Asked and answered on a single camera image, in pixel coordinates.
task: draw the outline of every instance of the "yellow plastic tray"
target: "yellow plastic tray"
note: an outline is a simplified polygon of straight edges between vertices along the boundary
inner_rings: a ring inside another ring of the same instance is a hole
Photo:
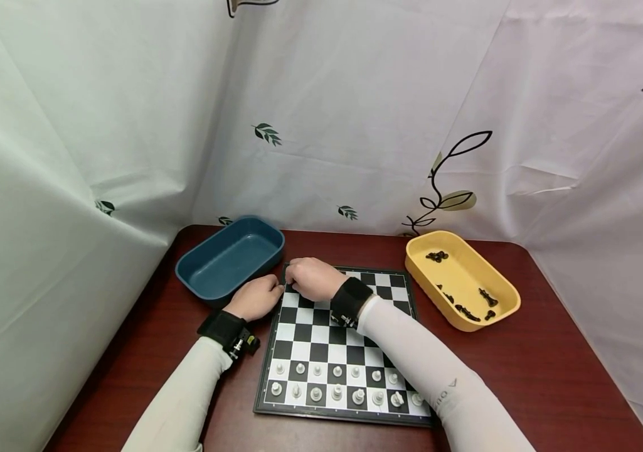
[[[426,258],[430,252],[441,250],[449,254],[449,258],[439,263]],[[436,230],[410,240],[405,265],[437,309],[459,330],[472,332],[497,323],[515,313],[521,304],[517,289],[500,272],[464,239],[446,230]],[[480,288],[499,304],[490,308],[487,300],[479,294]],[[465,317],[442,292],[453,296],[454,304],[465,306],[481,320],[474,322]],[[489,310],[493,310],[496,316],[485,320]]]

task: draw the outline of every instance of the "white arm sleeve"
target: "white arm sleeve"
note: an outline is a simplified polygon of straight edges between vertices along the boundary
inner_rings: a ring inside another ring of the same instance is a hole
[[[482,379],[429,330],[373,296],[358,331],[386,353],[439,415],[452,452],[534,452]]]
[[[200,452],[208,404],[231,358],[213,339],[202,337],[142,414],[122,452]]]

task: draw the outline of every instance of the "wrist strap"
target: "wrist strap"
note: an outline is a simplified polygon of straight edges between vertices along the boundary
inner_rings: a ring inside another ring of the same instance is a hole
[[[374,292],[369,286],[350,277],[331,299],[331,319],[341,326],[356,328],[359,324],[359,310],[372,295]]]
[[[198,327],[198,334],[221,344],[223,351],[232,360],[238,360],[243,352],[254,354],[260,345],[257,337],[246,329],[246,321],[223,310],[212,312]]]

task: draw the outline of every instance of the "blue plastic tray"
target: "blue plastic tray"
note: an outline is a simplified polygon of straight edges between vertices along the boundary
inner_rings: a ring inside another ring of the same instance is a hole
[[[184,254],[176,276],[199,299],[220,309],[246,281],[279,263],[285,242],[279,229],[244,216]]]

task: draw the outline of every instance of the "white curtain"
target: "white curtain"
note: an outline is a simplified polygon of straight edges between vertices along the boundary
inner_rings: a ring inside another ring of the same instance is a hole
[[[0,450],[246,213],[522,244],[643,421],[643,4],[0,0]]]

